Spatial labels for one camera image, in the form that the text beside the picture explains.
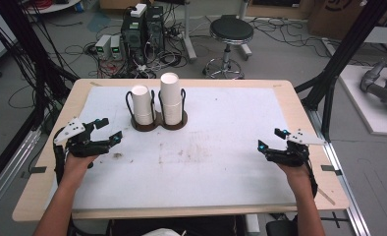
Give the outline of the short stack of white cups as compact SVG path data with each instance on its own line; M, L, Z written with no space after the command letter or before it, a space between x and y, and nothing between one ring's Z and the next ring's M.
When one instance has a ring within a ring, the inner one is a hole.
M154 118L151 108L151 95L146 86L137 85L131 89L135 120L140 125L150 125Z

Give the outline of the white floor platform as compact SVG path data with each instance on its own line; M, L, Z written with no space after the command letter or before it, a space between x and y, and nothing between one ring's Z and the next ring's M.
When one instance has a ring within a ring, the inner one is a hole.
M349 65L341 73L340 81L369 133L387 136L387 105L359 88L361 78L368 70L370 67Z

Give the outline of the white round table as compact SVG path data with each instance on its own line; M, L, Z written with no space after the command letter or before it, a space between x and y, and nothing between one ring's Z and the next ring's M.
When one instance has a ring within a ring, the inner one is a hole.
M74 7L76 4L81 3L81 2L82 2L82 0L69 0L68 3L62 3L62 4L52 3L50 6L47 6L47 7L33 7L31 4L27 4L27 10L31 14L53 13L53 12L58 12L61 10L65 10L65 9Z

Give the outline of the brown cardboard box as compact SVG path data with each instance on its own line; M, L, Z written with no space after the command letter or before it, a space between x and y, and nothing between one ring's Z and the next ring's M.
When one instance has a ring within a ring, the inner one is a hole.
M369 0L314 0L307 20L311 35L342 40L361 28L357 20Z

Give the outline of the grey metal desk leg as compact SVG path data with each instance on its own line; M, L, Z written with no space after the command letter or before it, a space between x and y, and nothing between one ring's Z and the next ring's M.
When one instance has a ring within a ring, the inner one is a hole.
M185 28L182 31L183 42L187 51L189 62L193 63L196 59L196 53L190 36L190 4L191 0L184 0L184 23Z

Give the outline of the person's left hand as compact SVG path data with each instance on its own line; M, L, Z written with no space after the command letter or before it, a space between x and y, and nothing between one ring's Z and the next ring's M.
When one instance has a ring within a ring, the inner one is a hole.
M62 180L67 183L79 184L85 175L88 166L97 158L97 155L87 157L75 157L68 154Z

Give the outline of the grey bench power supply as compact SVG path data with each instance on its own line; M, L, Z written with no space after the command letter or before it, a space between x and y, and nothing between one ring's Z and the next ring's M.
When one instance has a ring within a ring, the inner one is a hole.
M111 56L111 36L102 35L95 43L95 49L100 60L108 60Z
M110 48L111 48L111 55L114 60L121 60L123 58L121 38L119 35L111 36Z

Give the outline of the white power adapter box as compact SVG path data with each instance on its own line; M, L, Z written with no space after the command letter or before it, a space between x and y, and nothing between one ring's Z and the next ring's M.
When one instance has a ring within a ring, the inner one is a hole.
M135 8L131 11L131 16L140 18L144 14L146 9L147 9L146 4L138 3L136 4Z

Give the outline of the white foam mat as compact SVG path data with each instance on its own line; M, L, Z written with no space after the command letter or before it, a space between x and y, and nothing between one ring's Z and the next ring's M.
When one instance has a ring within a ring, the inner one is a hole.
M291 206L283 172L258 152L258 142L283 149L275 136L287 122L271 88L187 88L187 124L140 132L131 125L128 88L96 87L80 119L107 118L92 133L121 142L99 156L83 179L76 210Z

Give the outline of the tall stack of white cups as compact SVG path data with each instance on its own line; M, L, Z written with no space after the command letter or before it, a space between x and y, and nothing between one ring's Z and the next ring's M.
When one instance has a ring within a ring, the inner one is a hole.
M160 78L160 98L165 123L169 126L182 121L182 95L179 77L175 73L165 73Z

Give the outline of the person's dark clothing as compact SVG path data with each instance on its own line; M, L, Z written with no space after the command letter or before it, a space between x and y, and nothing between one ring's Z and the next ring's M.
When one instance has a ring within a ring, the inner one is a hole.
M158 229L170 229L186 236L246 236L241 215L168 217L110 220L107 236L143 236Z

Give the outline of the person's right hand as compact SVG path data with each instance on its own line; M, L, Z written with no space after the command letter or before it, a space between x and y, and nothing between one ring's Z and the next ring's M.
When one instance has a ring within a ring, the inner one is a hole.
M287 181L293 190L310 187L309 175L304 166L291 167L279 164L279 168L286 174Z

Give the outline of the black metal frame post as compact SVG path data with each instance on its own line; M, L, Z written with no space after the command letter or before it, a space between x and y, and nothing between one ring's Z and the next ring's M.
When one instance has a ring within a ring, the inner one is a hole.
M367 0L363 10L321 73L295 87L296 93L309 89L308 95L302 99L303 107L309 111L316 111L320 101L324 100L320 133L327 142L330 141L330 122L336 82L386 11L387 0Z

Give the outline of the aluminium floor rail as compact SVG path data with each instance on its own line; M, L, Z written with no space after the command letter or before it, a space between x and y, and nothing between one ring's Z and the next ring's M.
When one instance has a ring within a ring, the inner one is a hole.
M354 235L371 236L333 145L328 142L327 145L324 147L324 151L331 165L333 166L334 173L338 178L342 190L344 191L345 196L349 202L349 206L345 209L345 215L352 226Z
M41 131L29 131L21 142L15 146L14 152L8 154L8 163L0 173L0 201L20 172L29 155L41 136Z

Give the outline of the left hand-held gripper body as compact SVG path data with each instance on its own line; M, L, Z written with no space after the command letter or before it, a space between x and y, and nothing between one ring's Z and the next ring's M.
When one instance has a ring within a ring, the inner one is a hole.
M54 137L54 144L60 145L66 142L66 149L75 157L87 157L107 153L110 148L102 147L99 141L91 139L91 133L87 132L78 117L74 117Z

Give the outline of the black computer tower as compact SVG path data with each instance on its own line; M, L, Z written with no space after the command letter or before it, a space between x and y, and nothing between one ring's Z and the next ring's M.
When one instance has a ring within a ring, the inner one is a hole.
M163 51L165 46L162 6L150 6L147 8L146 25L150 47L154 52Z
M127 14L123 20L121 34L128 60L143 65L146 61L144 47L147 37L144 16L139 18Z

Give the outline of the black round stool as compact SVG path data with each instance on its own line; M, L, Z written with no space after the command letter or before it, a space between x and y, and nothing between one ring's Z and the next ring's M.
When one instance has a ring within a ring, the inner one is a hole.
M244 72L240 64L230 58L232 46L242 46L253 38L252 26L235 16L222 16L213 21L209 27L210 36L225 44L221 58L213 58L207 62L202 73L211 79L241 80Z

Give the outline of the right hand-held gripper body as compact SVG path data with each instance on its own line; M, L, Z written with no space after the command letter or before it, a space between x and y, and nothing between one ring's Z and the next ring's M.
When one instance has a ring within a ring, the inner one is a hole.
M287 146L284 150L273 149L272 154L265 155L268 161L277 164L283 164L291 167L299 167L307 164L309 161L309 145L325 146L326 141L318 138L316 135L308 134L298 129L291 133L287 140Z

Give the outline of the dark wire double cup holder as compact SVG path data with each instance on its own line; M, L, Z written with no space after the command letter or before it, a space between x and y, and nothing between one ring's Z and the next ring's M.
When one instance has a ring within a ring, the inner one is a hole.
M131 115L131 123L136 130L141 132L148 132L154 130L158 126L162 126L166 130L179 130L182 129L188 123L188 114L185 111L186 92L183 88L181 88L182 121L179 124L173 126L169 126L165 123L164 115L162 113L160 92L158 93L158 95L155 95L155 92L149 89L149 93L151 95L151 108L154 118L153 122L150 125L140 125L136 122L131 91L128 91L126 94L126 104Z

